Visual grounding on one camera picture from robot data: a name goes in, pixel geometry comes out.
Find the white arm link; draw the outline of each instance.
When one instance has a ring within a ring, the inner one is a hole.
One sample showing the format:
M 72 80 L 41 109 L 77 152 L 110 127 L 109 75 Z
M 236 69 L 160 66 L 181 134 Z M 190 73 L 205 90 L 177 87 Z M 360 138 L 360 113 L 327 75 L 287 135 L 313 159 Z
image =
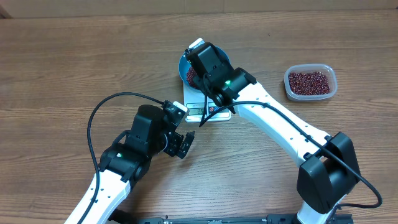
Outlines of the white arm link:
M 239 101 L 259 101 L 269 103 L 280 112 L 290 118 L 298 127 L 321 145 L 326 144 L 325 136 L 329 134 L 309 125 L 299 117 L 294 115 L 288 109 L 271 97 L 260 83 L 248 85 L 239 92 L 239 97 L 234 102 Z M 269 108 L 263 108 L 261 105 L 237 105 L 234 107 L 236 112 L 243 118 L 251 121 L 269 135 L 278 145 L 280 145 L 287 154 L 293 159 L 297 166 L 305 161 L 304 154 L 307 152 L 314 154 L 319 150 L 316 145 L 307 142 L 291 124 L 283 117 Z
M 121 181 L 119 174 L 105 170 L 99 173 L 99 177 L 98 201 L 93 204 L 82 224 L 106 223 L 112 212 L 130 193 L 130 181 L 126 183 Z M 79 221 L 94 195 L 95 183 L 96 175 L 94 175 L 94 179 L 88 187 L 86 194 L 72 214 L 70 214 L 65 224 L 76 224 Z

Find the scale display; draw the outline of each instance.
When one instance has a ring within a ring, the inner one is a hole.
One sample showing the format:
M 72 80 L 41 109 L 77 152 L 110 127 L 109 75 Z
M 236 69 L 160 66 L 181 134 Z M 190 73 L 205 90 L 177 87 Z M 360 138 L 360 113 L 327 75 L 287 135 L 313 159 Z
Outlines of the scale display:
M 203 115 L 204 110 L 204 108 L 192 108 L 189 109 L 188 115 Z

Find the wire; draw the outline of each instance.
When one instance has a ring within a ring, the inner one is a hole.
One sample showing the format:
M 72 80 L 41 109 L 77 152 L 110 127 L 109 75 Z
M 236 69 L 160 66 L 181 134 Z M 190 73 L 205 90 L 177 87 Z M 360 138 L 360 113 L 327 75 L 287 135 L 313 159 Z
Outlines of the wire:
M 207 73 L 204 74 L 204 75 L 203 75 L 203 78 L 201 79 L 201 80 L 202 80 L 202 84 L 203 84 L 203 86 L 205 87 L 205 94 L 204 94 L 204 96 L 205 96 L 205 105 L 203 106 L 203 113 L 202 113 L 202 115 L 201 115 L 200 124 L 203 122 L 203 120 L 205 119 L 205 115 L 207 114 L 207 93 L 210 92 L 210 90 L 209 90 L 207 84 L 205 83 L 205 78 L 207 78 Z
M 90 150 L 90 154 L 91 154 L 91 158 L 93 159 L 93 163 L 94 163 L 94 168 L 95 168 L 95 174 L 96 174 L 96 183 L 95 183 L 95 191 L 94 191 L 94 195 L 91 198 L 91 202 L 90 204 L 88 204 L 88 207 L 86 209 L 86 211 L 84 212 L 84 214 L 81 216 L 78 224 L 81 224 L 84 219 L 86 218 L 88 212 L 90 211 L 90 209 L 92 208 L 97 195 L 98 195 L 98 189 L 100 187 L 100 169 L 98 168 L 98 163 L 97 160 L 95 158 L 95 154 L 94 154 L 94 149 L 93 149 L 93 145 L 91 143 L 91 123 L 93 122 L 93 118 L 95 113 L 97 112 L 97 110 L 100 108 L 101 105 L 103 105 L 105 102 L 107 102 L 108 100 L 117 97 L 117 96 L 124 96 L 124 95 L 131 95 L 131 96 L 139 96 L 148 100 L 152 100 L 153 102 L 159 103 L 159 104 L 164 104 L 164 102 L 161 102 L 159 100 L 156 100 L 155 98 L 146 96 L 146 95 L 142 95 L 139 93 L 131 93 L 131 92 L 121 92 L 121 93 L 115 93 L 111 96 L 108 96 L 107 98 L 103 99 L 100 103 L 98 103 L 98 105 L 94 108 L 93 112 L 91 112 L 91 116 L 88 120 L 88 124 L 87 124 L 87 142 L 88 142 L 88 149 Z
M 355 208 L 377 208 L 382 204 L 382 197 L 381 194 L 377 191 L 377 189 L 369 182 L 367 181 L 364 177 L 359 175 L 355 170 L 353 170 L 350 166 L 348 166 L 345 162 L 343 162 L 339 157 L 331 153 L 329 150 L 327 150 L 325 147 L 323 147 L 321 144 L 316 142 L 310 135 L 308 135 L 306 132 L 304 132 L 300 127 L 298 127 L 290 118 L 288 118 L 285 114 L 280 112 L 277 108 L 271 106 L 269 103 L 262 103 L 258 101 L 240 101 L 240 102 L 235 102 L 227 106 L 223 106 L 218 108 L 216 111 L 212 112 L 207 116 L 203 122 L 200 123 L 199 127 L 203 126 L 206 121 L 208 121 L 211 117 L 213 117 L 215 114 L 219 113 L 220 111 L 223 111 L 225 109 L 229 109 L 233 106 L 236 105 L 261 105 L 263 108 L 269 108 L 272 111 L 276 112 L 278 115 L 283 117 L 289 124 L 291 124 L 300 134 L 302 134 L 306 139 L 308 139 L 310 142 L 312 142 L 314 145 L 319 147 L 322 152 L 324 152 L 327 156 L 331 157 L 334 159 L 336 162 L 338 162 L 341 166 L 343 166 L 345 169 L 349 170 L 356 178 L 358 178 L 360 181 L 362 181 L 369 189 L 372 190 L 372 192 L 375 194 L 377 197 L 377 203 L 373 205 L 362 205 L 362 204 L 356 204 L 356 203 L 341 203 L 336 205 L 337 208 L 341 209 L 341 207 L 355 207 Z

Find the digital scale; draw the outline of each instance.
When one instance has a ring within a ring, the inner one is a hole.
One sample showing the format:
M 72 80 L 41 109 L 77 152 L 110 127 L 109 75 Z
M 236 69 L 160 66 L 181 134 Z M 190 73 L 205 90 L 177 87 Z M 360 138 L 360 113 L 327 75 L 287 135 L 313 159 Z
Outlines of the digital scale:
M 189 45 L 188 49 L 195 49 L 199 45 L 204 44 L 202 38 L 197 39 Z M 217 47 L 220 54 L 223 54 L 228 60 L 227 54 Z M 178 64 L 178 71 L 180 72 L 180 77 L 183 81 L 183 94 L 184 94 L 184 105 L 189 109 L 189 113 L 185 118 L 185 121 L 188 123 L 199 123 L 203 112 L 206 110 L 205 117 L 210 114 L 211 112 L 218 109 L 218 106 L 213 102 L 212 99 L 207 98 L 207 105 L 205 108 L 205 96 L 200 91 L 191 87 L 187 81 L 187 72 L 191 67 L 190 63 L 185 59 L 186 52 L 181 56 L 180 63 Z M 232 115 L 230 110 L 223 110 L 218 114 L 214 115 L 214 117 L 210 118 L 208 121 L 229 121 Z

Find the plastic container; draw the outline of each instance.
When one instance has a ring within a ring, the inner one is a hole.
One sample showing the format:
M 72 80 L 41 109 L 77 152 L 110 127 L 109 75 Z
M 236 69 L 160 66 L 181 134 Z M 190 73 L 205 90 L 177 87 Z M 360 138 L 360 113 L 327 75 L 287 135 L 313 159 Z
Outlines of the plastic container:
M 228 55 L 224 52 L 224 50 L 222 50 L 221 48 L 219 48 L 217 46 L 216 46 L 216 48 L 218 49 L 218 52 L 229 61 Z M 191 90 L 201 93 L 200 90 L 197 90 L 194 87 L 191 87 L 187 81 L 187 72 L 190 67 L 191 67 L 191 64 L 185 58 L 185 53 L 182 54 L 182 56 L 180 58 L 180 62 L 178 63 L 178 72 L 180 74 L 180 78 L 186 84 L 186 86 L 188 86 Z
M 322 72 L 323 75 L 326 75 L 329 86 L 330 93 L 324 95 L 297 95 L 292 92 L 289 84 L 289 74 L 295 73 L 310 73 L 310 72 Z M 315 100 L 325 100 L 327 98 L 332 97 L 337 91 L 337 79 L 335 75 L 335 71 L 331 69 L 330 66 L 325 64 L 305 64 L 305 65 L 294 65 L 290 67 L 285 72 L 285 89 L 287 98 L 292 101 L 315 101 Z

